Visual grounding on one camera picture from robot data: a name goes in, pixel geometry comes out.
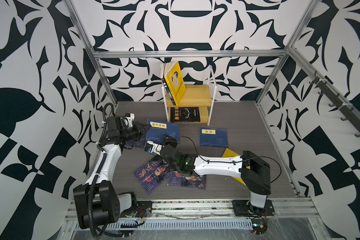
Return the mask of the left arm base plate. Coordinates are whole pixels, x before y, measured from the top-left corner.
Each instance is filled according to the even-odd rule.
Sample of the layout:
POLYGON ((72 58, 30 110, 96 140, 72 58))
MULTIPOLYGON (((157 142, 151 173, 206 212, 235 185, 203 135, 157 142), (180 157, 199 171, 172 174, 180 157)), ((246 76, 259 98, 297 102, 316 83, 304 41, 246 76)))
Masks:
POLYGON ((152 201, 137 201, 131 210, 125 210, 121 213, 121 218, 144 218, 152 213, 152 201))

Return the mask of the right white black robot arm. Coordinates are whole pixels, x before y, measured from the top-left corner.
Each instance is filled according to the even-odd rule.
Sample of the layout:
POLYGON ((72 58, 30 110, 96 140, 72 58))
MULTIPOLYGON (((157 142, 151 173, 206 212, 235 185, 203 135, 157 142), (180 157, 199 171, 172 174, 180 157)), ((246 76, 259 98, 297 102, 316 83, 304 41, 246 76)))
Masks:
POLYGON ((264 157, 244 151, 234 157, 207 157, 183 154, 177 149, 178 142, 168 138, 164 143, 154 144, 152 153, 159 155, 175 172, 187 177, 205 175, 228 176, 241 179, 250 190, 250 211, 259 215, 271 194, 271 166, 264 157))

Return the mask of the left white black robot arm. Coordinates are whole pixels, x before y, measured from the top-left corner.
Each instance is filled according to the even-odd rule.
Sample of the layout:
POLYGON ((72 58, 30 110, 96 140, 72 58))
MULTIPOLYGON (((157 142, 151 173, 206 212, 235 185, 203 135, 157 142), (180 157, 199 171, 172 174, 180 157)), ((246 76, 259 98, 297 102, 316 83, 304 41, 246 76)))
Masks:
POLYGON ((107 232, 107 226, 138 208, 134 192, 117 194, 112 178, 126 142, 139 141, 150 129, 149 125, 135 121, 132 113, 117 116, 113 104, 104 107, 112 109, 109 115, 103 112, 104 128, 97 142, 99 158, 87 181, 73 190, 79 226, 89 229, 95 240, 104 235, 121 237, 121 234, 107 232))

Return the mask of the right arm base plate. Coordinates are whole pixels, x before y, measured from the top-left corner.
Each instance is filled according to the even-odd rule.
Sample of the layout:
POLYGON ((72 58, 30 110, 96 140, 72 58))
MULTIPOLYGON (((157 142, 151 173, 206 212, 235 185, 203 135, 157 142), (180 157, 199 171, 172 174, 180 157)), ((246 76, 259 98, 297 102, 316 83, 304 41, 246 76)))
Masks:
POLYGON ((275 213, 275 208, 271 200, 266 200, 264 209, 256 209, 255 207, 251 207, 249 200, 233 200, 232 204, 234 214, 237 217, 260 218, 264 216, 273 216, 275 213))

